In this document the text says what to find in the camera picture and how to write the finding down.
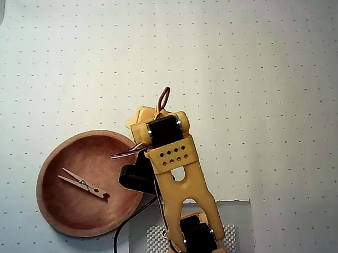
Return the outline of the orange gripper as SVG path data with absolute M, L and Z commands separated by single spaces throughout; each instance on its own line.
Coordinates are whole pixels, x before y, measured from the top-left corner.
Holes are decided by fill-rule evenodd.
M 126 127 L 140 128 L 148 122 L 155 120 L 159 116 L 159 111 L 156 108 L 141 106 L 137 109 L 134 116 L 130 117 L 126 122 Z

